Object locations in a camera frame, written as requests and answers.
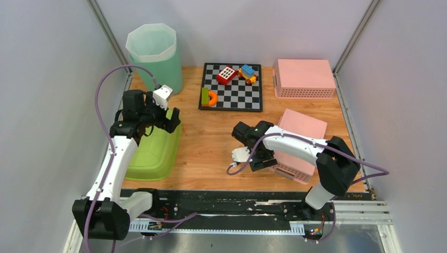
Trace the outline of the large green plastic container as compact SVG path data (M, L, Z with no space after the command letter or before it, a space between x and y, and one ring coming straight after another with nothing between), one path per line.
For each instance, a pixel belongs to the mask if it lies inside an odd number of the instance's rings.
M172 171L177 155L182 125L173 133L160 128L147 129L133 155L125 178L136 181L158 181Z

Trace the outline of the green flat toy brick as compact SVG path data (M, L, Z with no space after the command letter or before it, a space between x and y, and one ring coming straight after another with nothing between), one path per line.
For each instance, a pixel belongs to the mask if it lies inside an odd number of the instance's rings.
M209 89L206 87L203 87L201 89L201 106L202 107L208 107L209 106Z

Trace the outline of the black grey checkerboard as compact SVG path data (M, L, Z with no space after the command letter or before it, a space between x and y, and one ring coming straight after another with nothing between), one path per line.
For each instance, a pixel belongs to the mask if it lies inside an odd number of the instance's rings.
M230 66L238 69L243 66L242 63L205 63L203 66L203 75L201 88L207 88L217 95L217 103L213 106L203 106L199 98L198 109L217 110L217 111L245 111L261 112L263 111L263 90L261 78L261 65L248 64L254 69L258 80L247 85L244 79L235 76L227 85L219 84L216 81L218 73L224 67Z

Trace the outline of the orange arch toy block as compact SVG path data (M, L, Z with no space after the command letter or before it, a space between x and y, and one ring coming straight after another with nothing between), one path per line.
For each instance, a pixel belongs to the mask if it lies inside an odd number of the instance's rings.
M214 91L209 91L209 106L214 106L218 102L218 96Z

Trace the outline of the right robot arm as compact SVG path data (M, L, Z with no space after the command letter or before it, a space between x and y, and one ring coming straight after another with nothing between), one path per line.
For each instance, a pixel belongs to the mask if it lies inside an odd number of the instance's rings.
M343 196L361 167L359 159L339 137L330 140L309 138L267 121L260 121L251 127L238 122L231 135L243 144L242 148L231 153L234 164L250 166L252 171L277 165L276 152L291 155L316 167L319 183L306 193L301 205L301 213L308 220L320 216L327 202Z

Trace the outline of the blue yellow toy car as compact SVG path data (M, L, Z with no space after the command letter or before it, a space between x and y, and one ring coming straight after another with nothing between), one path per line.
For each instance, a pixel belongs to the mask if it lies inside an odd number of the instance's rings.
M247 64L239 68L238 77L240 79L244 79L246 85L252 85L259 79L259 77L255 74L254 69Z

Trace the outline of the red window toy brick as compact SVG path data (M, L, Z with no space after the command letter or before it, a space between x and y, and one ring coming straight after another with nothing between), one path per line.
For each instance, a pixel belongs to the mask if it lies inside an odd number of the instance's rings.
M222 85L228 85L232 79L238 75L238 70L233 69L231 66L227 65L223 70L221 70L217 76L216 81Z

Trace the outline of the green bin with white liner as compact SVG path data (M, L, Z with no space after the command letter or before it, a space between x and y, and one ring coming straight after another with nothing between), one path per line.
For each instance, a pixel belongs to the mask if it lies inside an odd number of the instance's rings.
M174 94L181 92L181 57L174 29L163 23L141 25L128 34L125 48L131 63L149 70L158 84Z

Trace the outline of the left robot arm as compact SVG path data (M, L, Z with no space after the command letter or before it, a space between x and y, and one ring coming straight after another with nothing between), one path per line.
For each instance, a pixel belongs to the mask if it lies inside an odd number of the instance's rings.
M128 90L122 96L123 108L106 131L109 155L86 197L75 200L72 212L85 239L123 240L130 223L144 213L149 218L161 212L161 203L153 198L154 190L136 190L125 200L120 199L123 180L130 161L146 136L148 128L174 133L180 124L179 109L170 117L168 101L173 95L166 85L153 92Z

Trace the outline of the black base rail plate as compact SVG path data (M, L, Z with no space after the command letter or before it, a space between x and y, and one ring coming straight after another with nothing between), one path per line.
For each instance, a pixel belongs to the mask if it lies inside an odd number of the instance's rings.
M292 221L309 221L317 228L333 221L333 206L312 211L304 192L159 190L146 214L168 220L196 216L179 229L205 231L285 231Z

